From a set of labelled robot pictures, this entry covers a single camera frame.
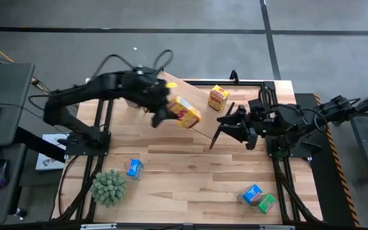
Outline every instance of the wood grain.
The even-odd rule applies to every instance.
[[[290,81],[277,81],[280,103],[295,103]],[[211,87],[199,89],[209,92]],[[258,88],[224,86],[231,92],[230,102],[247,105],[257,98]],[[93,124],[97,100],[84,102],[77,117]],[[115,100],[110,131],[112,141],[103,171],[118,170],[125,174],[128,161],[140,158],[144,164],[141,181],[127,178],[124,200],[113,208],[96,206],[95,222],[155,222],[209,224],[280,224],[279,204],[267,215],[254,213],[236,196],[257,184],[277,198],[273,165],[266,153],[264,139],[258,139],[253,151],[221,134],[213,149],[210,138],[179,127],[175,121],[163,122],[157,129],[150,126],[151,114],[132,109],[124,100]],[[61,198],[63,209],[80,190],[86,157],[79,157],[65,177]],[[292,158],[291,168],[297,194],[308,209],[322,219],[312,171],[302,159]],[[85,212],[90,195],[85,202]],[[289,216],[290,198],[286,195]],[[57,207],[52,217],[58,216]]]
[[[212,87],[210,87],[209,90],[200,90],[197,87],[192,86],[166,72],[162,72],[159,78],[164,79],[167,82],[177,83],[177,87],[171,88],[169,99],[180,96],[184,98],[190,105],[195,107],[201,114],[201,121],[198,122],[193,129],[212,139],[217,131],[218,126],[220,125],[220,123],[217,121],[217,118],[226,114],[230,103],[227,102],[222,111],[217,112],[207,104]]]

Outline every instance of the juice box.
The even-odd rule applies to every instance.
[[[221,111],[227,103],[228,96],[228,91],[219,86],[214,86],[210,91],[210,97],[208,97],[208,105],[216,111]]]
[[[258,200],[252,202],[250,207],[256,213],[267,214],[275,202],[276,199],[271,194],[262,194]]]
[[[238,199],[243,204],[251,204],[253,201],[258,200],[259,195],[261,195],[262,190],[257,186],[253,185],[245,189],[239,196]]]
[[[177,115],[177,123],[184,128],[191,128],[201,121],[201,115],[199,111],[192,107],[182,97],[177,96],[169,102],[167,107],[171,112]]]
[[[143,167],[144,166],[139,159],[130,159],[126,175],[135,180],[140,180],[140,175]]]

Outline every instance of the green plant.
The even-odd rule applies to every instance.
[[[91,187],[96,203],[111,207],[122,200],[125,195],[126,179],[119,172],[111,169],[109,172],[98,173]]]

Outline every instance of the hazard stripe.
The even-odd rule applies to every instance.
[[[336,163],[338,166],[342,167],[342,165],[340,164],[340,162],[339,162],[338,160],[336,160],[336,159],[335,159],[335,163]]]
[[[314,93],[314,96],[316,98],[316,101],[318,102],[318,105],[320,105],[321,100],[320,100],[319,95]],[[343,186],[343,191],[346,194],[346,200],[348,201],[348,205],[349,205],[349,208],[351,210],[351,216],[353,217],[353,221],[355,223],[355,226],[360,227],[360,223],[358,221],[358,217],[357,217],[357,214],[356,214],[356,211],[355,211],[355,205],[353,204],[353,200],[351,199],[349,187],[348,187],[347,181],[344,177],[342,165],[340,164],[339,156],[337,155],[336,146],[333,142],[332,133],[330,132],[329,127],[326,128],[326,135],[328,137],[328,142],[329,142],[329,145],[330,145],[330,149],[332,150],[332,154],[335,158],[336,169],[339,171],[340,181],[341,181],[342,186]]]

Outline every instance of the blue box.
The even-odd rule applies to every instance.
[[[238,199],[243,204],[251,204],[253,201],[258,200],[262,190],[257,186],[253,185],[245,189],[239,196]]]
[[[127,176],[140,180],[141,171],[143,170],[143,164],[139,159],[130,159],[130,163],[128,164]]]

